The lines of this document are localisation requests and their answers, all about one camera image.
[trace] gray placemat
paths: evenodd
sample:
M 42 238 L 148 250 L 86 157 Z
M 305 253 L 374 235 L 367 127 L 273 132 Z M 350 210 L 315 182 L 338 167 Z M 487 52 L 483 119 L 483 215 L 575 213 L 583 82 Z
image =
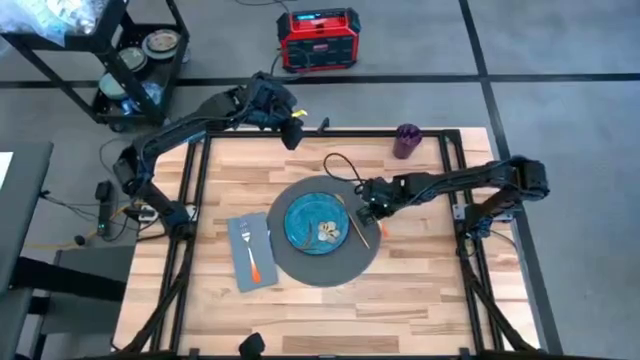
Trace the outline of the gray placemat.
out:
M 380 247 L 380 229 L 376 225 L 365 227 L 359 222 L 356 211 L 365 203 L 353 189 L 352 183 L 329 176 L 313 176 L 289 186 L 273 202 L 267 217 L 271 230 L 271 248 L 276 263 L 289 276 L 308 285 L 336 286 L 355 279 L 371 264 Z M 285 213 L 295 199 L 312 192 L 342 196 L 347 211 L 358 222 L 360 231 L 371 248 L 365 247 L 353 224 L 349 226 L 344 243 L 328 254 L 308 255 L 291 245 L 284 230 Z
M 240 224 L 246 221 L 251 234 L 249 244 L 242 238 Z M 267 228 L 267 214 L 247 214 L 227 220 L 229 241 L 231 241 L 231 255 L 236 274 L 236 282 L 241 292 L 255 290 L 278 283 L 278 271 L 273 260 L 273 253 L 269 243 L 269 229 Z M 253 281 L 251 275 L 251 261 L 248 247 L 251 247 L 253 260 L 260 272 L 260 282 Z

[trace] gray napkin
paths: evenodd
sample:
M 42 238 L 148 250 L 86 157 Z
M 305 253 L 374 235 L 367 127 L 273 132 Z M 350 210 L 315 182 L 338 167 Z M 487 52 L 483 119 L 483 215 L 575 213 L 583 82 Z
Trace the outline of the gray napkin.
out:
M 240 224 L 247 223 L 247 228 L 251 233 L 249 244 L 242 238 Z M 271 252 L 271 242 L 269 240 L 269 229 L 267 228 L 267 214 L 256 213 L 247 214 L 237 218 L 227 220 L 229 231 L 229 241 L 231 241 L 231 255 L 233 256 L 233 267 L 236 272 L 236 282 L 241 292 L 247 292 L 261 287 L 278 283 L 278 272 L 276 263 Z M 253 260 L 260 272 L 260 282 L 253 281 L 251 276 L 251 262 L 247 245 L 251 246 Z

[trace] round gray mat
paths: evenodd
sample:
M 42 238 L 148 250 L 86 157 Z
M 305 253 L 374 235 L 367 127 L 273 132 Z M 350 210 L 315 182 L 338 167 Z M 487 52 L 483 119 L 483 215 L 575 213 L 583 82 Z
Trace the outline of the round gray mat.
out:
M 355 279 L 371 264 L 380 248 L 380 229 L 375 225 L 362 226 L 356 211 L 365 203 L 353 193 L 353 189 L 353 184 L 348 182 L 329 176 L 313 176 L 289 186 L 273 202 L 267 217 L 271 231 L 271 248 L 276 263 L 289 276 L 308 285 L 336 286 Z M 344 243 L 328 254 L 308 255 L 293 247 L 284 230 L 284 216 L 295 199 L 311 192 L 342 196 L 347 211 L 358 223 L 371 249 L 364 245 L 353 224 L 349 226 Z

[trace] wooden skewer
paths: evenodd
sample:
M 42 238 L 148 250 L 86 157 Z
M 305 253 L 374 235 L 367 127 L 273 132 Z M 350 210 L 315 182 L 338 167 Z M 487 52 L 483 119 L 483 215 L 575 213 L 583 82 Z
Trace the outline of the wooden skewer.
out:
M 353 220 L 353 217 L 351 216 L 351 214 L 349 214 L 349 210 L 347 210 L 347 205 L 344 203 L 344 199 L 342 198 L 342 196 L 338 195 L 338 194 L 333 194 L 336 199 L 338 199 L 338 201 L 340 201 L 342 203 L 342 205 L 344 206 L 345 211 L 347 212 L 347 216 L 349 216 L 349 220 L 351 220 L 351 223 L 353 224 L 353 227 L 356 228 L 356 231 L 358 232 L 358 235 L 360 236 L 360 239 L 362 239 L 362 242 L 364 243 L 364 246 L 367 247 L 367 249 L 371 249 L 371 247 L 369 246 L 369 243 L 367 242 L 367 240 L 364 238 L 364 236 L 362 235 L 362 232 L 360 232 L 360 229 L 358 228 L 358 225 L 356 224 L 356 221 Z

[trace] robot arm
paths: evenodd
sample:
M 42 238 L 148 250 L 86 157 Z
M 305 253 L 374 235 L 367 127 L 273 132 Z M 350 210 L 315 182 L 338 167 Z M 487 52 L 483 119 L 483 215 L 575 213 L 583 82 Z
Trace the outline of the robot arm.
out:
M 506 161 L 492 161 L 483 166 L 443 174 L 409 173 L 366 180 L 361 197 L 368 206 L 358 212 L 364 224 L 392 216 L 411 205 L 420 205 L 452 191 L 481 187 L 500 189 L 482 204 L 465 208 L 464 230 L 480 237 L 488 236 L 496 216 L 516 209 L 522 201 L 537 201 L 549 194 L 544 165 L 539 161 L 514 156 Z
M 135 139 L 113 166 L 122 191 L 153 207 L 171 238 L 194 235 L 183 204 L 169 200 L 153 183 L 155 163 L 161 154 L 185 142 L 201 139 L 207 129 L 226 130 L 241 124 L 270 128 L 282 134 L 289 150 L 302 139 L 302 121 L 293 116 L 296 98 L 267 74 L 258 72 L 246 87 L 213 95 L 194 113 L 149 135 Z

